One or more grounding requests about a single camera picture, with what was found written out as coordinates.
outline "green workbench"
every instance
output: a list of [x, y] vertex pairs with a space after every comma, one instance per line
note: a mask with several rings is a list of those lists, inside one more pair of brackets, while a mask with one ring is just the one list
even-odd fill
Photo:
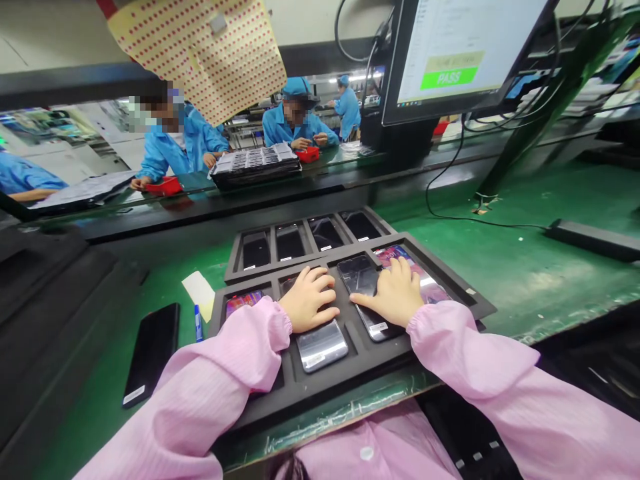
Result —
[[[489, 221], [548, 225], [558, 217], [640, 237], [640, 172], [605, 165], [570, 163], [509, 184], [484, 214]], [[434, 191], [436, 211], [469, 216], [475, 185]], [[538, 229], [512, 229], [470, 221], [435, 219], [426, 212], [422, 191], [374, 205], [398, 231], [408, 231], [480, 291], [498, 312], [483, 320], [488, 333], [526, 344], [574, 328], [640, 299], [640, 270], [558, 243]], [[195, 340], [192, 304], [181, 280], [200, 270], [214, 290], [223, 276], [233, 233], [214, 248], [189, 250], [179, 261], [152, 268], [129, 322], [102, 354], [75, 408], [55, 434], [39, 464], [38, 477], [68, 479], [134, 414], [123, 410], [122, 395], [139, 320], [172, 302], [182, 306], [179, 344]], [[274, 455], [432, 388], [437, 379], [412, 364], [358, 386], [344, 395], [253, 436], [222, 445], [217, 454], [226, 470]]]

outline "blue cap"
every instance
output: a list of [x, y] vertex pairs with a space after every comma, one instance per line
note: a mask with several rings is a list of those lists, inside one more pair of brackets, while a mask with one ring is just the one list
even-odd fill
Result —
[[311, 87], [307, 79], [302, 77], [291, 77], [287, 79], [287, 84], [282, 89], [286, 97], [297, 97], [299, 95], [308, 96], [311, 94]]

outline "foam tray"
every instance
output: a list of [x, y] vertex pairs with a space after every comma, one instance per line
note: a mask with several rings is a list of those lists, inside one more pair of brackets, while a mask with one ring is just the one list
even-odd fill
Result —
[[[233, 247], [231, 249], [231, 255], [229, 256], [229, 263], [227, 265], [227, 270], [225, 272], [225, 283], [227, 285], [233, 285], [238, 282], [242, 282], [248, 279], [259, 277], [260, 275], [264, 275], [266, 273], [270, 273], [276, 270], [280, 270], [283, 268], [290, 267], [292, 265], [298, 265], [300, 263], [305, 263], [316, 258], [326, 257], [327, 255], [332, 255], [334, 252], [340, 251], [345, 247], [348, 247], [354, 243], [360, 243], [362, 241], [369, 240], [366, 238], [356, 238], [350, 228], [347, 226], [345, 221], [343, 220], [343, 215], [354, 213], [354, 212], [362, 212], [370, 224], [374, 227], [374, 229], [378, 232], [380, 237], [384, 237], [385, 235], [390, 235], [392, 233], [396, 233], [396, 231], [386, 222], [384, 221], [376, 212], [374, 212], [369, 207], [364, 207], [362, 209], [348, 211], [348, 212], [338, 212], [338, 213], [328, 213], [322, 215], [316, 215], [314, 217], [308, 217], [303, 219], [296, 219], [294, 221], [278, 223], [274, 225], [266, 225], [263, 227], [258, 227], [246, 231], [242, 231], [236, 235], [235, 240], [233, 242]], [[328, 217], [333, 224], [338, 236], [344, 242], [344, 247], [337, 247], [335, 249], [324, 250], [321, 251], [311, 232], [311, 228], [309, 226], [309, 221], [312, 219], [318, 219], [321, 217]], [[295, 257], [288, 260], [282, 260], [278, 256], [277, 251], [277, 231], [278, 228], [289, 227], [291, 225], [296, 225], [298, 227], [298, 232], [300, 234], [300, 238], [302, 240], [302, 245], [305, 250], [305, 255], [302, 257]], [[245, 270], [244, 266], [244, 258], [243, 258], [243, 240], [247, 235], [252, 233], [264, 232], [267, 236], [267, 243], [269, 244], [269, 255], [270, 262], [261, 267], [249, 268]]]
[[[415, 361], [411, 342], [406, 333], [380, 343], [374, 343], [371, 340], [358, 311], [349, 301], [347, 288], [336, 267], [342, 260], [357, 255], [367, 255], [372, 264], [381, 270], [382, 264], [373, 252], [392, 245], [402, 246], [414, 262], [444, 287], [452, 299], [467, 305], [473, 313], [479, 330], [484, 329], [479, 320], [495, 312], [496, 308], [407, 233], [396, 233], [376, 240], [364, 241], [343, 247], [340, 251], [335, 251], [326, 257], [305, 262], [304, 265], [311, 267], [328, 268], [329, 274], [336, 278], [337, 298], [332, 305], [340, 308], [340, 315], [336, 320], [349, 347], [349, 352], [335, 363], [313, 373], [306, 373], [300, 360], [295, 336], [292, 336], [289, 348], [281, 352], [282, 365], [271, 392], [252, 395], [244, 412], [232, 426], [232, 431], [240, 431], [249, 425], [266, 426], [266, 424], [278, 423], [299, 414], [303, 409], [308, 409], [312, 403], [320, 403], [340, 395], [347, 389], [352, 389], [358, 384], [388, 372], [389, 369], [398, 368], [405, 361]], [[278, 300], [281, 297], [283, 282], [296, 277], [304, 265], [275, 271], [216, 292], [209, 334], [216, 335], [224, 324], [228, 300], [236, 295], [255, 290], [262, 290], [265, 296]]]

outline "green label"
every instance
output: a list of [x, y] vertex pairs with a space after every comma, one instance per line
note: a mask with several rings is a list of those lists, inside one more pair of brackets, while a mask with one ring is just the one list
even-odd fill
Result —
[[476, 72], [478, 72], [478, 67], [426, 73], [425, 76], [422, 77], [420, 90], [471, 83], [475, 78]]

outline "red tray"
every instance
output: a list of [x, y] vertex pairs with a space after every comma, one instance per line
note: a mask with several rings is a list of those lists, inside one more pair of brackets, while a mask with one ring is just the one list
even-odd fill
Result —
[[163, 177], [160, 185], [147, 185], [147, 191], [158, 197], [169, 197], [182, 192], [182, 185], [177, 177]]
[[320, 158], [320, 149], [318, 147], [308, 147], [306, 150], [297, 151], [295, 154], [301, 162], [311, 163]]

